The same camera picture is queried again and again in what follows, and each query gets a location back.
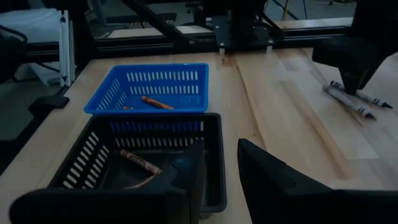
plastic basket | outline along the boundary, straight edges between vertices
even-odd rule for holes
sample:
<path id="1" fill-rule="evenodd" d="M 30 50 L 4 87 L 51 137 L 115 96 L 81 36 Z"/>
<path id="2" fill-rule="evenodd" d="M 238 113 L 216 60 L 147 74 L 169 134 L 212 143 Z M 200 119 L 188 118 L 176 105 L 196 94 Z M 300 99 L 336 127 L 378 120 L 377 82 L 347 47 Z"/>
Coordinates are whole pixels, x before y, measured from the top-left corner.
<path id="1" fill-rule="evenodd" d="M 148 96 L 173 107 L 156 108 Z M 85 107 L 96 114 L 202 113 L 208 107 L 208 65 L 205 63 L 115 66 Z"/>
<path id="2" fill-rule="evenodd" d="M 165 169 L 196 139 L 205 143 L 205 182 L 201 217 L 226 207 L 221 117 L 218 114 L 94 116 L 90 119 L 50 188 L 120 189 L 151 174 L 118 154 L 126 149 Z"/>

black bracket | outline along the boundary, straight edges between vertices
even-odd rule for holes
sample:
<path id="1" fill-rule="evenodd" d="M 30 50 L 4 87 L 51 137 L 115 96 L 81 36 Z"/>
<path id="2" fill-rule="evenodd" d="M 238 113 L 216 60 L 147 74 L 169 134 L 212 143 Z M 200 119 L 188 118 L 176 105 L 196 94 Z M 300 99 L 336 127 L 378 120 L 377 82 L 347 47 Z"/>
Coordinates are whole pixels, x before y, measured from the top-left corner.
<path id="1" fill-rule="evenodd" d="M 47 116 L 53 109 L 62 109 L 69 102 L 65 96 L 44 96 L 37 98 L 29 107 L 30 113 L 35 118 Z"/>
<path id="2" fill-rule="evenodd" d="M 214 16 L 211 18 L 216 35 L 217 45 L 221 49 L 242 51 L 242 50 L 263 50 L 272 48 L 274 41 L 268 31 L 259 26 L 253 27 L 252 37 L 249 40 L 242 40 L 231 33 L 231 23 L 226 16 Z"/>

blue basket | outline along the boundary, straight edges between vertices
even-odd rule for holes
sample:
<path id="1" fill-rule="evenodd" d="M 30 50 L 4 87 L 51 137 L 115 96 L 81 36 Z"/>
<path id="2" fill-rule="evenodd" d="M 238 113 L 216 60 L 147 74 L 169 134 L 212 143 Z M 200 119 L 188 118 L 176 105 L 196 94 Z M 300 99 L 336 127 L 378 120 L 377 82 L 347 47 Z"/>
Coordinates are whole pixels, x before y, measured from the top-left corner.
<path id="1" fill-rule="evenodd" d="M 174 110 L 141 100 L 148 96 Z M 123 106 L 133 107 L 124 110 Z M 205 63 L 115 66 L 85 107 L 97 114 L 202 113 L 208 107 L 208 65 Z"/>

wooden board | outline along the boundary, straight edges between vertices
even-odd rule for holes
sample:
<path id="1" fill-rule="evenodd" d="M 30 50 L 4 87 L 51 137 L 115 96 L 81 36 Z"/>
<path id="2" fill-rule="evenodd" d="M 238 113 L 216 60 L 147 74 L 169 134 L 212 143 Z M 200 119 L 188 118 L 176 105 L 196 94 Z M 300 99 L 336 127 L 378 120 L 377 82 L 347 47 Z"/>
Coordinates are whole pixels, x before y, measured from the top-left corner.
<path id="1" fill-rule="evenodd" d="M 301 21 L 275 21 L 281 29 L 298 29 L 298 28 L 314 28 L 314 27 L 328 27 L 328 26 L 350 26 L 353 22 L 352 18 L 333 18 L 333 19 L 309 19 Z M 199 26 L 177 26 L 179 31 L 184 34 L 202 34 L 212 32 L 206 28 Z M 162 35 L 155 28 L 145 29 L 121 29 L 114 30 L 108 38 L 122 38 L 122 37 L 144 37 Z"/>
<path id="2" fill-rule="evenodd" d="M 209 112 L 222 117 L 228 205 L 201 223 L 250 223 L 236 148 L 247 138 L 292 167 L 334 188 L 398 189 L 398 111 L 369 106 L 365 121 L 321 91 L 339 80 L 336 68 L 313 63 L 311 49 L 93 60 L 67 91 L 71 101 L 51 112 L 0 176 L 0 223 L 22 194 L 48 185 L 90 118 L 83 107 L 115 65 L 204 62 L 209 65 Z M 365 91 L 398 106 L 398 56 L 389 57 Z"/>

cable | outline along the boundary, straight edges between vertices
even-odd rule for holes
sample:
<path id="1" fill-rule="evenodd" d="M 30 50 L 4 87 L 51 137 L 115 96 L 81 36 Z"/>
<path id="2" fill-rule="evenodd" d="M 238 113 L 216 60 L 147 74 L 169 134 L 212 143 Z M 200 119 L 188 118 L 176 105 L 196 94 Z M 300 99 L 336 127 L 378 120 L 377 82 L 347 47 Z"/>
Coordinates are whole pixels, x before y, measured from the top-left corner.
<path id="1" fill-rule="evenodd" d="M 2 25 L 0 25 L 0 29 L 6 31 L 6 32 L 8 32 L 8 33 L 11 33 L 11 34 L 14 34 L 14 35 L 19 36 L 19 37 L 22 38 L 22 40 L 23 40 L 22 43 L 27 44 L 27 36 L 26 36 L 25 34 L 23 34 L 23 33 L 21 33 L 21 32 L 18 32 L 18 31 L 16 31 L 16 30 L 13 30 L 13 29 L 4 27 L 4 26 L 2 26 Z M 53 67 L 50 67 L 50 66 L 48 66 L 48 65 L 44 65 L 44 64 L 42 64 L 42 63 L 36 63 L 36 64 L 37 64 L 37 65 L 40 65 L 41 67 L 44 67 L 44 68 L 46 68 L 46 69 L 49 69 L 49 70 L 51 70 L 51 71 L 60 72 L 60 70 L 58 70 L 58 69 L 56 69 L 56 68 L 53 68 Z"/>
<path id="2" fill-rule="evenodd" d="M 306 6 L 306 3 L 305 3 L 305 0 L 303 0 L 303 4 L 304 4 L 305 19 L 308 19 L 308 17 L 307 17 L 307 6 Z"/>
<path id="3" fill-rule="evenodd" d="M 272 0 L 272 2 L 274 2 L 277 6 L 279 6 L 280 8 L 284 9 L 285 7 L 283 5 L 281 5 L 277 0 Z M 294 20 L 299 20 L 299 18 L 297 16 L 295 16 L 292 12 L 290 12 L 289 10 L 286 10 L 287 14 L 293 18 Z"/>
<path id="4" fill-rule="evenodd" d="M 264 13 L 267 11 L 268 3 L 270 0 L 266 1 L 266 5 L 264 6 Z"/>
<path id="5" fill-rule="evenodd" d="M 48 66 L 48 65 L 45 65 L 45 64 L 43 64 L 43 63 L 36 63 L 37 65 L 40 65 L 41 67 L 44 67 L 44 68 L 46 68 L 46 69 L 48 69 L 48 70 L 51 70 L 51 71 L 53 71 L 53 72 L 60 72 L 60 70 L 59 69 L 56 69 L 56 68 L 53 68 L 53 67 L 50 67 L 50 66 Z"/>
<path id="6" fill-rule="evenodd" d="M 14 34 L 14 35 L 19 36 L 19 37 L 22 38 L 22 40 L 23 40 L 22 43 L 24 43 L 24 44 L 27 43 L 27 36 L 26 36 L 25 34 L 23 34 L 23 33 L 21 33 L 21 32 L 18 32 L 18 31 L 16 31 L 16 30 L 13 30 L 13 29 L 4 27 L 4 26 L 2 26 L 2 25 L 0 25 L 0 29 L 6 31 L 6 32 L 8 32 L 8 33 L 11 33 L 11 34 Z"/>
<path id="7" fill-rule="evenodd" d="M 285 6 L 284 6 L 284 13 L 283 13 L 283 15 L 282 15 L 282 21 L 285 21 L 285 20 L 286 20 L 286 14 L 287 14 L 287 8 L 288 8 L 288 6 L 289 6 L 289 0 L 286 0 Z"/>
<path id="8" fill-rule="evenodd" d="M 141 25 L 141 28 L 145 29 L 145 27 L 144 27 L 144 23 L 143 23 L 143 21 L 142 21 L 142 19 L 141 19 L 141 18 L 139 18 L 139 23 L 140 23 L 140 25 Z"/>

